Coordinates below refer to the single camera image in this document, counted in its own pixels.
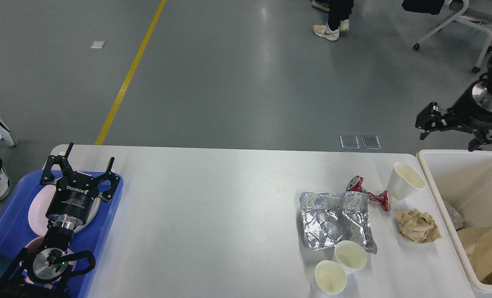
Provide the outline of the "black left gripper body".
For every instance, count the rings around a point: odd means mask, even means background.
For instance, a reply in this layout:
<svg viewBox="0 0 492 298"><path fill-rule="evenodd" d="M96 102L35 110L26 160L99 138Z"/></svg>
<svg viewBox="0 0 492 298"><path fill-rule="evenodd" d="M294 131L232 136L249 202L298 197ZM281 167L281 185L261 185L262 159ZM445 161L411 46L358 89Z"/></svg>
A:
<svg viewBox="0 0 492 298"><path fill-rule="evenodd" d="M99 198L98 181L93 176L61 177L45 216L51 226L77 228L84 225L95 198Z"/></svg>

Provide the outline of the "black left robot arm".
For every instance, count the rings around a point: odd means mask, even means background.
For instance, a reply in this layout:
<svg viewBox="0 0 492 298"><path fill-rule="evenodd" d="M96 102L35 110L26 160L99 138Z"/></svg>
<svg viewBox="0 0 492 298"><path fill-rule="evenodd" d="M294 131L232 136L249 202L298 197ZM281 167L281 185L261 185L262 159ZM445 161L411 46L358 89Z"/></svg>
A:
<svg viewBox="0 0 492 298"><path fill-rule="evenodd" d="M0 214L0 298L81 298L121 196L112 170L78 172L63 155L23 177Z"/></svg>

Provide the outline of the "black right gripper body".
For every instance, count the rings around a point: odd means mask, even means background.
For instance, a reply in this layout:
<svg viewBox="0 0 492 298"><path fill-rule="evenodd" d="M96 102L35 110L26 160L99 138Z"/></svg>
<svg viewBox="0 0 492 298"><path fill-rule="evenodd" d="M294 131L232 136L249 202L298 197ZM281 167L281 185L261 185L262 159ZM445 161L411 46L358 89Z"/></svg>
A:
<svg viewBox="0 0 492 298"><path fill-rule="evenodd" d="M464 132L492 130L492 83L477 80L449 109L449 124Z"/></svg>

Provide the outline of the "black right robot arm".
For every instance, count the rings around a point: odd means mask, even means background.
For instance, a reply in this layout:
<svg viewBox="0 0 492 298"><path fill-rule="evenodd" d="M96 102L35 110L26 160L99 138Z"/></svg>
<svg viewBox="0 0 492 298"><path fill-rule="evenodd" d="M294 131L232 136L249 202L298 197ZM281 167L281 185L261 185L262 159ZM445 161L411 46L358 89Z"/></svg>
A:
<svg viewBox="0 0 492 298"><path fill-rule="evenodd" d="M468 150L492 145L492 56L487 72L472 83L454 104L443 110L438 103L429 103L416 117L423 141L431 132L455 130L473 134Z"/></svg>

